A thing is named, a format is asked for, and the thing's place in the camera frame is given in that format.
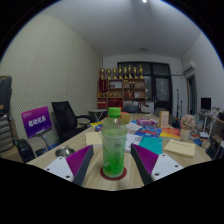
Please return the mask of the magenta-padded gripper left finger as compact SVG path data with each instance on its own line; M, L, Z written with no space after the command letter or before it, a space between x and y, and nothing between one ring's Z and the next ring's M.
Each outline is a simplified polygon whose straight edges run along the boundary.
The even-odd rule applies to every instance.
M45 168L45 171L81 186L93 155L93 146L89 145L67 158L59 156Z

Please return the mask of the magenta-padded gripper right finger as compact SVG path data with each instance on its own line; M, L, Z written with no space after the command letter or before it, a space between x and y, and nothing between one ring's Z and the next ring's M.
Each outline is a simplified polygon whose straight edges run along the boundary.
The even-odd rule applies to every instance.
M135 160L144 185L182 169L182 166L167 154L157 155L139 145L131 145L131 155Z

